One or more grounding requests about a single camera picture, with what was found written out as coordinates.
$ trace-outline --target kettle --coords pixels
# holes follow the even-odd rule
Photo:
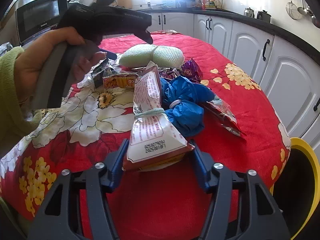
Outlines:
[[[246,9],[244,10],[243,15],[254,18],[254,10],[252,10],[250,7],[249,7],[249,8],[246,8]]]
[[[257,19],[270,23],[271,15],[268,14],[265,10],[258,11]]]

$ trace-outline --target table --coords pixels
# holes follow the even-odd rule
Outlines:
[[[229,169],[255,169],[268,187],[277,180],[290,154],[290,139],[273,107],[239,67],[201,40],[182,34],[153,33],[154,44],[180,48],[204,73],[202,84],[225,100],[243,132],[229,133],[209,113],[205,129],[194,136],[200,149]],[[122,53],[143,43],[135,36],[105,39],[100,47]],[[39,127],[1,161],[1,196],[32,220],[60,172],[82,171],[117,150],[130,137],[133,91],[103,93],[88,78],[73,85],[61,108],[43,111]],[[158,171],[125,172],[121,185],[108,194],[121,240],[190,240],[199,235],[210,195],[198,186],[190,160]],[[85,192],[81,193],[84,233],[91,231]],[[230,220],[236,217],[234,195]]]

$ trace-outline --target silver screw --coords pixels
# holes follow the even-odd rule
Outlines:
[[[213,166],[218,170],[221,170],[223,168],[223,164],[222,163],[215,163]]]
[[[255,170],[248,170],[248,174],[251,176],[256,176],[257,172]]]
[[[68,169],[64,169],[63,171],[61,171],[62,176],[67,176],[70,174],[70,170]]]
[[[102,169],[104,167],[104,163],[96,163],[94,166],[96,169]]]

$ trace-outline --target black kettle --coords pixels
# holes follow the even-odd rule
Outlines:
[[[258,11],[257,19],[270,23],[271,15],[268,14],[265,10]]]

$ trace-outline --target kitchen counter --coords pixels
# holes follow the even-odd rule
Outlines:
[[[266,33],[270,33],[271,35],[276,35],[290,42],[291,44],[293,44],[294,46],[302,50],[304,53],[306,53],[320,66],[320,52],[316,48],[314,48],[312,45],[310,45],[309,43],[307,43],[297,35],[281,27],[278,27],[271,23],[264,22],[262,20],[243,16],[243,15],[230,12],[224,9],[212,9],[212,10],[202,11],[202,10],[193,10],[192,8],[179,8],[179,9],[147,9],[147,10],[141,10],[141,11],[146,13],[180,12],[180,13],[203,14],[203,15],[227,18],[237,22],[241,22],[241,23],[250,25],[252,27],[255,27],[257,29],[260,29],[262,31],[265,31]]]

